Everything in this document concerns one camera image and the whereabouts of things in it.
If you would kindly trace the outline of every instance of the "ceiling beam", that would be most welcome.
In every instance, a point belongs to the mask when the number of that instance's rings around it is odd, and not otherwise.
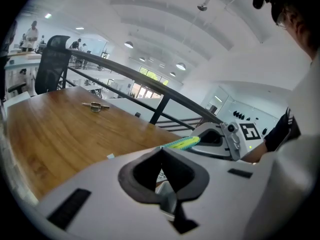
[[[177,42],[188,47],[189,49],[195,51],[197,54],[202,56],[207,61],[210,60],[212,57],[212,55],[210,53],[208,53],[207,50],[205,48],[203,48],[200,44],[198,44],[196,42],[191,42],[191,40],[188,38],[186,38],[184,40],[183,35],[180,35],[179,33],[175,32],[174,30],[169,29],[168,27],[165,28],[162,25],[157,25],[157,24],[147,22],[144,20],[139,21],[136,18],[122,18],[121,23],[133,25],[136,27],[144,28],[144,29],[148,29],[148,30],[160,33],[162,35],[165,35],[171,39],[176,40]]]
[[[227,5],[229,3],[228,0],[220,0],[222,3]],[[235,3],[228,5],[228,8],[232,10],[240,19],[242,19],[246,25],[251,30],[254,37],[260,42],[263,43],[268,36],[266,36],[263,31],[261,31],[259,25],[254,22],[251,18],[249,18],[246,14],[246,10],[241,6],[236,6]]]
[[[110,0],[110,4],[114,5],[122,5],[122,6],[141,6],[146,8],[151,8],[155,10],[159,10],[176,17],[179,17],[189,23],[193,23],[194,26],[198,27],[202,31],[206,32],[212,38],[214,38],[219,44],[221,44],[227,51],[229,51],[233,46],[233,42],[221,31],[219,31],[214,26],[206,27],[206,21],[197,17],[195,19],[195,15],[184,10],[183,8],[177,7],[172,4],[168,4],[166,2],[154,1],[154,0]]]
[[[149,43],[151,45],[157,46],[158,48],[162,49],[162,51],[166,50],[168,52],[171,52],[172,54],[174,54],[177,57],[179,57],[180,59],[183,59],[184,61],[188,62],[190,65],[194,66],[195,68],[198,66],[197,62],[195,62],[192,59],[190,59],[189,57],[184,56],[183,54],[177,52],[175,49],[171,48],[170,46],[158,42],[157,40],[154,40],[152,38],[149,38],[149,37],[146,37],[146,36],[143,36],[141,34],[134,33],[134,32],[130,32],[129,36],[131,36],[131,37],[133,37],[135,39],[138,39],[138,40],[145,41],[145,42],[147,42],[147,43]]]

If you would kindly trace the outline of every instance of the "window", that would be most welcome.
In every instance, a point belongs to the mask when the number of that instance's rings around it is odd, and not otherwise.
[[[150,77],[150,78],[152,78],[152,79],[154,79],[154,80],[156,80],[156,81],[164,84],[165,86],[169,83],[169,80],[168,80],[168,79],[165,79],[165,78],[162,77],[161,75],[158,75],[158,74],[156,74],[155,72],[152,72],[152,71],[146,69],[146,68],[143,67],[143,66],[140,67],[139,72],[140,72],[141,74],[146,75],[147,77]]]

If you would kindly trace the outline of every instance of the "ceiling light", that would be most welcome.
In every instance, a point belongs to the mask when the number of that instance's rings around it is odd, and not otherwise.
[[[131,48],[131,49],[134,47],[134,44],[133,44],[132,42],[130,42],[130,41],[125,42],[124,45],[125,45],[126,47]]]
[[[180,69],[180,70],[186,70],[186,65],[183,64],[182,62],[178,63],[178,64],[176,65],[176,67],[177,67],[178,69]]]
[[[217,96],[214,96],[218,101],[222,102],[221,99],[219,99]]]

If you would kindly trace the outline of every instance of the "chair backrest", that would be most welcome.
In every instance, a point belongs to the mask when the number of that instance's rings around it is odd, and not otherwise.
[[[34,89],[39,94],[56,91],[60,77],[69,64],[71,52],[66,49],[70,36],[55,35],[43,49]]]

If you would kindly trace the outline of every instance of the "person's arm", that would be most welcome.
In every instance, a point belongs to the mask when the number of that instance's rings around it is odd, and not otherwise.
[[[288,133],[289,126],[287,110],[286,113],[279,119],[276,126],[269,132],[267,136],[264,137],[263,143],[242,157],[241,160],[248,163],[259,162],[265,153],[275,151]]]

